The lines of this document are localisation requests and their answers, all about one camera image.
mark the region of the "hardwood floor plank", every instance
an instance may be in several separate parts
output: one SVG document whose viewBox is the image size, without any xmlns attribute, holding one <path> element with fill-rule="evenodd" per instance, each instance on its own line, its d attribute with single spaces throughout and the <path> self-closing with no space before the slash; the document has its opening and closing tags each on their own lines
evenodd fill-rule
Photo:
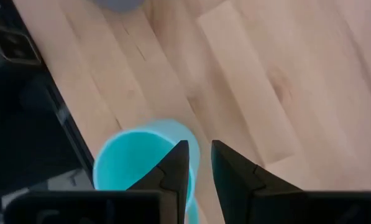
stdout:
<svg viewBox="0 0 371 224">
<path fill-rule="evenodd" d="M 126 56 L 119 48 L 100 8 L 91 1 L 61 1 L 77 36 L 88 70 L 123 128 L 150 121 L 153 114 Z"/>
<path fill-rule="evenodd" d="M 353 45 L 358 57 L 366 66 L 365 81 L 371 89 L 371 0 L 370 1 L 337 1 L 345 26 L 353 35 Z"/>
<path fill-rule="evenodd" d="M 273 71 L 268 73 L 273 85 L 279 83 L 277 88 L 286 93 L 282 105 L 322 187 L 370 189 L 367 161 L 371 158 L 362 160 L 356 145 L 364 149 L 369 145 L 371 152 L 371 140 L 361 145 L 362 139 L 371 139 L 361 132 L 371 133 L 371 128 L 364 127 L 371 122 L 371 95 L 335 5 L 237 3 L 262 62 Z M 315 32 L 308 32 L 310 27 Z"/>
<path fill-rule="evenodd" d="M 323 68 L 337 117 L 351 145 L 349 150 L 365 168 L 365 175 L 371 177 L 371 68 L 334 2 L 312 3 L 316 10 L 310 16 L 317 19 L 308 26 L 316 26 L 322 40 L 317 42 L 316 36 L 308 34 L 308 45 Z"/>
<path fill-rule="evenodd" d="M 222 3 L 201 16 L 199 23 L 224 70 L 263 162 L 269 164 L 292 156 L 299 142 L 232 3 Z"/>
</svg>

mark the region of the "plastic cup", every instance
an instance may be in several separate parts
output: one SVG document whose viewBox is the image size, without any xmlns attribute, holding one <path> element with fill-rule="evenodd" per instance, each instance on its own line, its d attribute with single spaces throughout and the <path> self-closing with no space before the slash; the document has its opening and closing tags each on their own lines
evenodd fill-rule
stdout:
<svg viewBox="0 0 371 224">
<path fill-rule="evenodd" d="M 199 146 L 192 132 L 173 119 L 157 120 L 145 126 L 122 131 L 109 139 L 94 163 L 95 189 L 127 190 L 151 171 L 181 140 L 187 140 L 190 148 L 185 211 L 190 209 L 189 223 L 197 224 L 195 185 L 199 168 Z"/>
</svg>

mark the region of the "wood grain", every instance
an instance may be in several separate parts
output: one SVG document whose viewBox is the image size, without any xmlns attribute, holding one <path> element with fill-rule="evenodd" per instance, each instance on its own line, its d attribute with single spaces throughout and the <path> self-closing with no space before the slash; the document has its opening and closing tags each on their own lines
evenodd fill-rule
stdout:
<svg viewBox="0 0 371 224">
<path fill-rule="evenodd" d="M 15 3 L 94 156 L 153 119 L 195 133 L 203 222 L 213 139 L 303 189 L 371 189 L 371 0 Z"/>
</svg>

